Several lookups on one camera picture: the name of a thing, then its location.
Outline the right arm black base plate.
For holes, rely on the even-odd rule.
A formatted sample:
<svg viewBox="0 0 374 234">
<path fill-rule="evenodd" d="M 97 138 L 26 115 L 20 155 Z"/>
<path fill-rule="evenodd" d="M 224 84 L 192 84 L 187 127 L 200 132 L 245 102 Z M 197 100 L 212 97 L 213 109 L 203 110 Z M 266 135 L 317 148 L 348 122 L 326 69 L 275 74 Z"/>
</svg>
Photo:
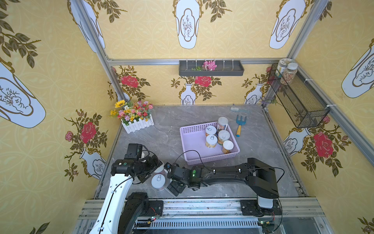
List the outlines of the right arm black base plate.
<svg viewBox="0 0 374 234">
<path fill-rule="evenodd" d="M 263 208 L 258 204 L 257 200 L 240 200 L 240 208 L 242 215 L 263 217 L 266 215 L 282 215 L 282 209 L 280 203 L 276 199 L 271 199 L 273 205 L 271 208 Z"/>
</svg>

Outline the blue yellow label can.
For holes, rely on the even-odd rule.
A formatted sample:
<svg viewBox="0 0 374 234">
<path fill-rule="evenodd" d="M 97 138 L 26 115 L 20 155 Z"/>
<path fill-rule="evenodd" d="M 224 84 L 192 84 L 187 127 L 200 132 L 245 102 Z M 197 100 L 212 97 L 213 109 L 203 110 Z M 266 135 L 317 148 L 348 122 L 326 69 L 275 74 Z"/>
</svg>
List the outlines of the blue yellow label can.
<svg viewBox="0 0 374 234">
<path fill-rule="evenodd" d="M 219 117 L 217 121 L 217 132 L 226 130 L 228 126 L 228 119 L 226 117 Z"/>
</svg>

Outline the white-lid can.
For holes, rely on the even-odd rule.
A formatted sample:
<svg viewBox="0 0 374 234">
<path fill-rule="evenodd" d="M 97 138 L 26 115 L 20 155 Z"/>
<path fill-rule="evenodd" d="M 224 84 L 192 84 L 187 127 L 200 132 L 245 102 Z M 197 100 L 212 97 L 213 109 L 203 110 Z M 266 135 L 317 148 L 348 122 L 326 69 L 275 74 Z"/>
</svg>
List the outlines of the white-lid can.
<svg viewBox="0 0 374 234">
<path fill-rule="evenodd" d="M 221 130 L 218 133 L 218 144 L 223 145 L 224 141 L 230 139 L 230 132 L 227 130 Z"/>
<path fill-rule="evenodd" d="M 166 181 L 165 176 L 163 174 L 154 175 L 153 178 L 152 178 L 152 181 L 151 181 L 151 185 L 157 191 L 164 190 L 166 185 L 167 185 L 167 181 Z"/>
<path fill-rule="evenodd" d="M 164 169 L 164 164 L 162 164 L 161 166 L 159 166 L 155 171 L 154 171 L 155 174 L 165 174 L 165 169 Z"/>
<path fill-rule="evenodd" d="M 205 129 L 205 134 L 206 136 L 209 136 L 209 135 L 216 135 L 217 133 L 217 129 L 216 127 L 212 126 L 212 125 L 209 125 L 206 129 Z"/>
<path fill-rule="evenodd" d="M 234 143 L 230 140 L 226 140 L 222 144 L 222 152 L 224 154 L 229 154 L 234 148 Z"/>
<path fill-rule="evenodd" d="M 206 136 L 206 147 L 209 149 L 213 149 L 216 147 L 218 143 L 218 139 L 215 135 L 208 135 Z"/>
</svg>

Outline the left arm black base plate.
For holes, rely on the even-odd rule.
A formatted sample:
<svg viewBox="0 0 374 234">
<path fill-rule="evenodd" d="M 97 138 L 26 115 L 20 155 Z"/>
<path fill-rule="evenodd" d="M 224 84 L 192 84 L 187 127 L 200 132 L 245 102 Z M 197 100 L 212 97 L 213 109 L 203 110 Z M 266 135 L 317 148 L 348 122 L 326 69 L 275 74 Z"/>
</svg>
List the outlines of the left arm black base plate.
<svg viewBox="0 0 374 234">
<path fill-rule="evenodd" d="M 164 202 L 162 200 L 150 200 L 148 207 L 140 217 L 152 217 L 163 215 Z"/>
</svg>

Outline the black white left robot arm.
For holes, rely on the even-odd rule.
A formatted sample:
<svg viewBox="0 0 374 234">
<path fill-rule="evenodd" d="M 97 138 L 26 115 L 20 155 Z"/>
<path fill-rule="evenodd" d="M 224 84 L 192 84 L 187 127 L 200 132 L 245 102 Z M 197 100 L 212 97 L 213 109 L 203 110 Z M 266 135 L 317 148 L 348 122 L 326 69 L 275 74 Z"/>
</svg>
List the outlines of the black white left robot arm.
<svg viewBox="0 0 374 234">
<path fill-rule="evenodd" d="M 126 196 L 135 178 L 145 182 L 162 165 L 157 155 L 138 143 L 130 143 L 122 159 L 111 166 L 107 195 L 91 234 L 129 234 L 135 220 L 149 207 L 147 193 L 132 193 L 129 205 Z"/>
</svg>

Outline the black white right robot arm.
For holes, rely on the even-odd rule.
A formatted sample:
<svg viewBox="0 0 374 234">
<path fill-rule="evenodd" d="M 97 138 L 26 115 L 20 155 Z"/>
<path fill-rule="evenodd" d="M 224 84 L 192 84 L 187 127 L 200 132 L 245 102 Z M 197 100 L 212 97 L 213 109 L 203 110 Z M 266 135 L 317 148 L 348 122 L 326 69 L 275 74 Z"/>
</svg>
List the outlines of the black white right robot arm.
<svg viewBox="0 0 374 234">
<path fill-rule="evenodd" d="M 167 189 L 178 196 L 185 188 L 194 191 L 214 184 L 241 183 L 249 186 L 257 195 L 257 204 L 263 209 L 273 209 L 279 198 L 275 168 L 255 159 L 227 167 L 194 166 L 190 169 L 178 164 L 166 163 L 164 169 L 171 180 Z"/>
</svg>

